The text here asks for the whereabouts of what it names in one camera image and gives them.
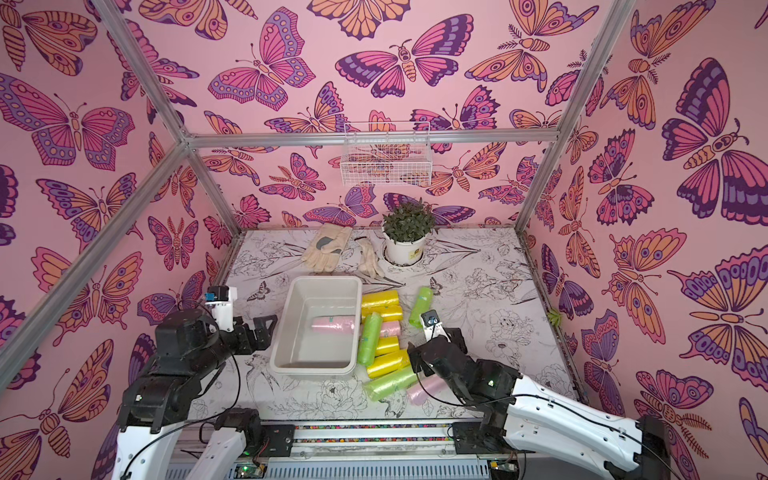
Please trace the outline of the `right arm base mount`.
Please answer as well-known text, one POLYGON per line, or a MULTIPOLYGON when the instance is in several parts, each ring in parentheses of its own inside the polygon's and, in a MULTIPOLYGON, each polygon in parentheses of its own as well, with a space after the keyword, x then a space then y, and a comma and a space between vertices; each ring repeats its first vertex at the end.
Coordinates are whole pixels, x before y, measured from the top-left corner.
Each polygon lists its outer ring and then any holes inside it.
POLYGON ((505 431, 480 421, 454 422, 447 430, 458 454, 509 454, 514 448, 504 438, 505 431))

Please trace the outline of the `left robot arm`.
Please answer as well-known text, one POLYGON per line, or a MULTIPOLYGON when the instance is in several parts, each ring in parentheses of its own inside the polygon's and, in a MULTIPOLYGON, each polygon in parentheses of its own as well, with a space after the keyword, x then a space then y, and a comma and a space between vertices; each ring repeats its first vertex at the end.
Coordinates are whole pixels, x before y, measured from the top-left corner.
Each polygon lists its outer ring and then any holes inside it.
MULTIPOLYGON (((235 318, 227 331, 202 307, 169 314, 155 330, 156 354, 123 394, 113 478, 165 478, 182 431, 195 423, 189 414, 207 390, 204 379, 238 355, 266 350, 276 322, 276 316, 253 324, 235 318)), ((214 432, 192 479, 221 479, 240 456, 255 458, 269 444, 253 408, 232 405, 207 420, 214 432)))

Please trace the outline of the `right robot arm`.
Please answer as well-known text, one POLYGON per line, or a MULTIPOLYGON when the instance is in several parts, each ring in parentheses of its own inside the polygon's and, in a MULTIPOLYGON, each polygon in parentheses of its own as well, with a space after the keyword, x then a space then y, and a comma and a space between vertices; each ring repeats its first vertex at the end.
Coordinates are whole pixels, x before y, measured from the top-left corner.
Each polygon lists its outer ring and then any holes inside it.
POLYGON ((443 380, 479 422, 454 438, 487 452, 546 454, 602 479, 669 479, 670 447, 660 420, 609 414, 560 395, 517 369, 471 358, 446 336, 409 345, 413 371, 443 380))

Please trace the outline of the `green bag roll bottom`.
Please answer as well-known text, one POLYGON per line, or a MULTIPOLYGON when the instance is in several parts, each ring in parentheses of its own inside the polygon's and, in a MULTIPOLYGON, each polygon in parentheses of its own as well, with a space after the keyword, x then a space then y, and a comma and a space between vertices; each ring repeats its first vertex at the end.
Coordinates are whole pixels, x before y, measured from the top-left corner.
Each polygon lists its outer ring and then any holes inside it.
POLYGON ((371 380, 363 386, 363 390, 371 401, 377 402, 398 391, 408 389, 416 382, 417 374, 407 367, 371 380))

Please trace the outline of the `pink bag roll bottom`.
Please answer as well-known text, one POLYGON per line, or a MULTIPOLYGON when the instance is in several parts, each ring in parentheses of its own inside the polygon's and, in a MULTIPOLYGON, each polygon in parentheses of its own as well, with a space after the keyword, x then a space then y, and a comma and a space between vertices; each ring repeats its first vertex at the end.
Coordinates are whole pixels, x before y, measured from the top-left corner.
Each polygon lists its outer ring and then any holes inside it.
POLYGON ((413 405, 423 405, 427 399, 436 396, 448 387, 447 383, 437 375, 418 380, 406 390, 407 397, 413 405))

